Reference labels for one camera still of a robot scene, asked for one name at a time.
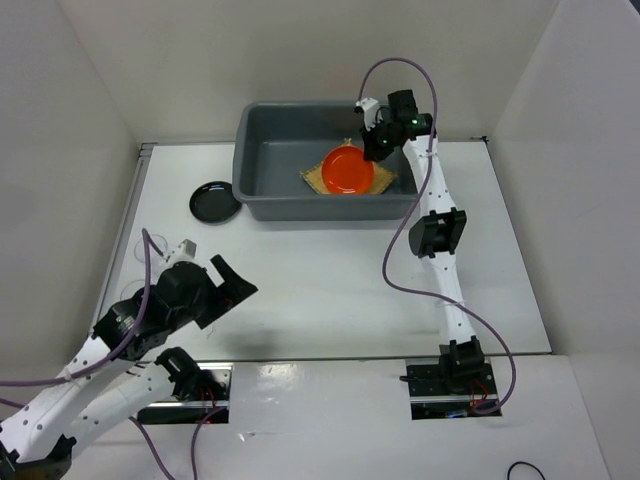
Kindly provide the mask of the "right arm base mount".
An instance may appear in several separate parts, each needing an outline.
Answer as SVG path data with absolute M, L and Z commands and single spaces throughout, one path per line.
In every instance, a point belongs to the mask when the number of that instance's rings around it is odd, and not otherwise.
M 490 409 L 499 402 L 489 362 L 480 373 L 462 380 L 447 380 L 435 358 L 410 359 L 405 365 L 399 380 L 407 386 L 414 421 L 479 417 L 476 407 Z

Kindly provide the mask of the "woven bamboo mat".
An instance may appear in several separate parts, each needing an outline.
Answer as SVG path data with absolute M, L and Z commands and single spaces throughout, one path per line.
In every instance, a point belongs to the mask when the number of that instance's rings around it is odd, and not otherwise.
M 344 141 L 339 145 L 354 145 L 350 138 L 345 138 Z M 324 195 L 341 195 L 341 194 L 330 194 L 326 187 L 324 186 L 321 179 L 321 165 L 323 160 L 312 167 L 311 169 L 304 171 L 301 173 L 302 179 L 305 183 L 317 194 Z M 379 164 L 372 162 L 374 166 L 374 180 L 373 185 L 370 187 L 367 193 L 369 195 L 379 195 L 384 193 L 388 187 L 392 184 L 392 182 L 396 179 L 397 175 L 386 168 L 380 166 Z

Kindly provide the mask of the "orange plate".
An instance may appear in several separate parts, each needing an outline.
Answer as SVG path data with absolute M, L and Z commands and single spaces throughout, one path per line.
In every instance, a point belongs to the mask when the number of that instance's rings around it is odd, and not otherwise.
M 364 158 L 360 147 L 343 145 L 324 158 L 321 179 L 330 194 L 365 194 L 373 185 L 374 166 Z

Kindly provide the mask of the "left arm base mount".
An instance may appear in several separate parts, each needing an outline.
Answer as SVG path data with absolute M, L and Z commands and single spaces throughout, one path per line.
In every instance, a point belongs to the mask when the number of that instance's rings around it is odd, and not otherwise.
M 142 425 L 196 425 L 204 418 L 207 424 L 227 424 L 233 365 L 200 362 L 199 367 L 209 377 L 207 386 L 196 386 L 183 399 L 152 403 L 134 418 Z

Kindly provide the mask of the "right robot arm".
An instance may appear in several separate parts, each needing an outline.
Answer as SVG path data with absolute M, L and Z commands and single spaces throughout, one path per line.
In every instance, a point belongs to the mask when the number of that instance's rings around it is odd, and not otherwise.
M 434 119 L 418 111 L 410 90 L 388 95 L 388 103 L 365 97 L 356 102 L 363 115 L 364 156 L 379 162 L 400 149 L 418 189 L 419 217 L 408 230 L 411 253 L 435 275 L 435 297 L 444 303 L 439 327 L 438 381 L 450 393 L 463 391 L 484 368 L 485 356 L 471 324 L 457 272 L 456 249 L 466 227 L 466 212 L 451 194 L 437 153 Z

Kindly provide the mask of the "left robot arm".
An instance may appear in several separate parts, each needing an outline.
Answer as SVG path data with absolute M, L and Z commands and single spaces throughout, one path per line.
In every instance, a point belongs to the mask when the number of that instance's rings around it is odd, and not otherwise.
M 224 389 L 168 338 L 189 324 L 204 330 L 257 292 L 216 255 L 221 275 L 187 260 L 114 304 L 56 379 L 1 422 L 4 479 L 60 479 L 72 460 L 148 405 L 175 398 L 212 405 Z

